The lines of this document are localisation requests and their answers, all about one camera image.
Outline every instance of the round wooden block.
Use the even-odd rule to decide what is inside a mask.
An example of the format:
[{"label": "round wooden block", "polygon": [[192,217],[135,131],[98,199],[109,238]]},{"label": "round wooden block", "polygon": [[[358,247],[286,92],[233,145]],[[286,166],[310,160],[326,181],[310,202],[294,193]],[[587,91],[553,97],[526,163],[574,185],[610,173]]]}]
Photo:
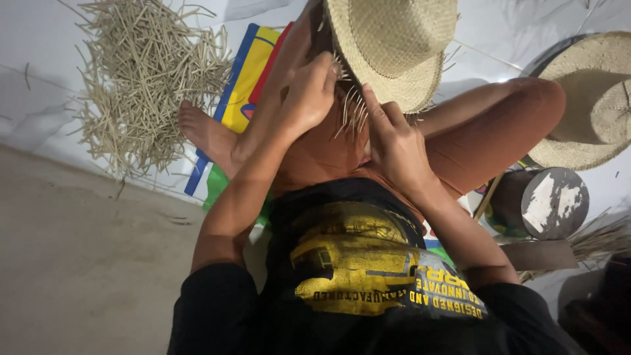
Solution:
[{"label": "round wooden block", "polygon": [[539,240],[565,239],[585,221],[587,186],[564,167],[506,174],[491,199],[493,212]]}]

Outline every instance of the person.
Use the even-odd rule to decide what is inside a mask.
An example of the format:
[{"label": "person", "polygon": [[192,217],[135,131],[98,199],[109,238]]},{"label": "person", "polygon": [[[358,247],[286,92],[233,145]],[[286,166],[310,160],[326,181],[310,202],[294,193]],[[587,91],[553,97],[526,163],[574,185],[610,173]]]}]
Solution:
[{"label": "person", "polygon": [[[364,83],[367,127],[334,138],[355,108],[321,17],[317,1],[300,15],[242,134],[182,103],[182,132],[230,182],[199,233],[168,353],[567,353],[543,298],[456,202],[554,128],[563,90],[489,84],[410,124]],[[259,295],[243,249],[270,189]],[[425,219],[455,267],[425,250]]]}]

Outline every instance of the black t-shirt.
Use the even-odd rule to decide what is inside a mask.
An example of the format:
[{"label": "black t-shirt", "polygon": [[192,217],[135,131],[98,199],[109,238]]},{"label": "black t-shirt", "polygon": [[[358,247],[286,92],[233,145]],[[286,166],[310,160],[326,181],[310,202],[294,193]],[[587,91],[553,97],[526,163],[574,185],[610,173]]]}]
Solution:
[{"label": "black t-shirt", "polygon": [[194,272],[169,354],[568,353],[540,295],[514,284],[469,290],[419,248],[418,220],[372,180],[287,194],[270,220],[263,292],[236,264]]}]

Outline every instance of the bare foot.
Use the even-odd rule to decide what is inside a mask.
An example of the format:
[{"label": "bare foot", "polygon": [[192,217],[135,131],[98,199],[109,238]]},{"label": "bare foot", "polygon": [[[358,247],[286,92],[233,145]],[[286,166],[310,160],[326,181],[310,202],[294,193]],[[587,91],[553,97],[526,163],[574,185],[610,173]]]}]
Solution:
[{"label": "bare foot", "polygon": [[202,150],[232,179],[245,159],[234,154],[237,134],[215,121],[190,101],[184,100],[177,113],[177,124],[188,140]]}]

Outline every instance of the white tile floor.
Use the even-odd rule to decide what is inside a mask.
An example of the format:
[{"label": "white tile floor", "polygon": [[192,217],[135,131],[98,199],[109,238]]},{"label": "white tile floor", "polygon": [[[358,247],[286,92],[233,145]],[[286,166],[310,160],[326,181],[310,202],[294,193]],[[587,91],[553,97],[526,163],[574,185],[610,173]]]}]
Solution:
[{"label": "white tile floor", "polygon": [[[68,0],[71,6],[84,0]],[[224,12],[229,1],[198,0],[196,3]],[[285,0],[268,0],[282,3]],[[175,0],[177,8],[181,1]],[[259,25],[285,25],[300,13],[305,0],[261,15],[225,23],[229,46],[236,51],[251,22]],[[557,42],[582,33],[631,30],[631,3],[628,0],[460,0],[461,19],[453,43],[447,49],[457,54],[455,63],[443,77],[436,102],[453,97],[484,83],[519,76],[528,64]],[[202,26],[218,26],[224,16],[200,16]],[[0,13],[0,143],[28,150],[67,164],[102,172],[105,161],[94,161],[79,144],[81,132],[67,135],[81,124],[72,118],[76,104],[69,97],[84,88],[77,66],[82,62],[75,45],[83,48],[85,34],[75,27],[80,18],[55,0],[13,1]],[[30,63],[27,89],[24,71]],[[192,149],[187,153],[192,156]],[[631,150],[597,169],[582,172],[591,195],[588,218],[617,205],[631,193]],[[192,164],[186,159],[174,162],[169,171],[133,184],[201,203],[206,197],[200,183],[194,198],[183,194]]]}]

